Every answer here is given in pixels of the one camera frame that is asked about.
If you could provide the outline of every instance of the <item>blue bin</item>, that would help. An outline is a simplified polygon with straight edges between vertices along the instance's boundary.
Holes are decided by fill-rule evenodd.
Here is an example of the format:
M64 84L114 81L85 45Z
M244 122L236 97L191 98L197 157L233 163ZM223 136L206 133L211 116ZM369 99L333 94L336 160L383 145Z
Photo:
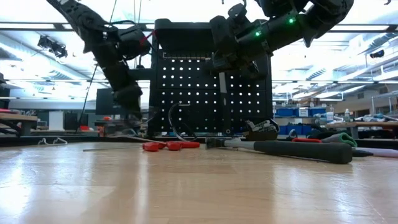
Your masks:
M286 134L289 134L291 130L296 130L297 134L302 134L303 133L303 126L302 125L288 125L286 126Z
M303 131L302 131L302 133L303 133L304 135L307 135L308 133L311 132L311 130L312 130L311 126L304 125L304 126L303 126Z
M310 109L310 111L308 112L308 115L309 115L309 116L313 116L313 115L318 114L318 113L324 114L324 113L326 113L326 109L323 109L323 108L320 108L320 109Z
M286 133L286 126L279 126L279 134L288 134Z
M278 116L293 116L294 110L293 109L277 109L276 115Z

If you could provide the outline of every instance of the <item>workbench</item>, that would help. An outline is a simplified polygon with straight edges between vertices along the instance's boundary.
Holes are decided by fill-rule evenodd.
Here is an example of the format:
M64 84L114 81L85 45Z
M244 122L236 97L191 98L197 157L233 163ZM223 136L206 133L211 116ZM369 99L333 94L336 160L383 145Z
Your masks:
M327 128L346 128L351 131L354 139L359 139L359 127L383 127L383 128L398 128L398 122L342 122L334 124L326 124Z
M15 125L21 122L21 130L19 131L19 134L21 136L30 135L30 129L37 124L36 116L27 116L20 114L0 113L0 123L1 120L11 122ZM3 125L2 128L7 129L7 126L8 125Z

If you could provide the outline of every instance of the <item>black handle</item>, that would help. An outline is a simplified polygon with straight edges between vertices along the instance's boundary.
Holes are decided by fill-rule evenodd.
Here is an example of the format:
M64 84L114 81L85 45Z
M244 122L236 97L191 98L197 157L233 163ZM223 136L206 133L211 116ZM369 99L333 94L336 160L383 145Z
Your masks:
M334 164L347 164L353 160L353 150L345 143L258 141L254 143L254 150L274 156L318 159Z

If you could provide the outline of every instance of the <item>green cloth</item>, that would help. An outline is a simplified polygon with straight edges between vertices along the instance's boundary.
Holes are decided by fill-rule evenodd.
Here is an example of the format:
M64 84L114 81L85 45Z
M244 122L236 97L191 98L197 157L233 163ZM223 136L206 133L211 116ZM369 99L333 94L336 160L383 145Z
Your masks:
M342 143L349 144L352 147L358 146L356 141L347 133L334 134L328 138L322 139L322 142L324 142L324 143L342 142Z

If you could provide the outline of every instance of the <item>ceiling light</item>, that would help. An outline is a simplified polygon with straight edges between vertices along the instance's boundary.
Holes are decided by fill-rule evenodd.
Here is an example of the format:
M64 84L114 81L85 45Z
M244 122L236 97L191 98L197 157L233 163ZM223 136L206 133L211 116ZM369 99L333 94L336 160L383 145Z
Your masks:
M331 92L326 92L326 93L321 93L319 95L317 95L317 98L326 98L326 97L331 97L331 96L335 96L339 94L339 92L337 91L331 91Z

